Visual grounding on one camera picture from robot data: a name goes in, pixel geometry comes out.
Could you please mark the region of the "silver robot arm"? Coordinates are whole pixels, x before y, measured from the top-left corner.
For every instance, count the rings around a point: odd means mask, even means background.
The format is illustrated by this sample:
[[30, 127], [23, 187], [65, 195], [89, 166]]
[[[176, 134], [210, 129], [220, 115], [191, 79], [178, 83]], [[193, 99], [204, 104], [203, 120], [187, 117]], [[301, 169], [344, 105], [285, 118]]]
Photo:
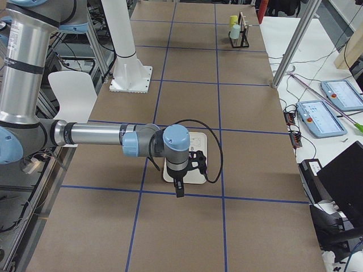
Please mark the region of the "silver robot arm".
[[189, 131], [181, 122], [157, 125], [80, 124], [39, 119], [36, 105], [53, 32], [85, 33], [86, 1], [8, 1], [11, 28], [1, 86], [1, 163], [17, 162], [53, 146], [121, 145], [123, 153], [150, 160], [163, 157], [176, 195], [184, 195], [183, 178], [198, 169], [207, 174], [206, 157], [189, 149]]

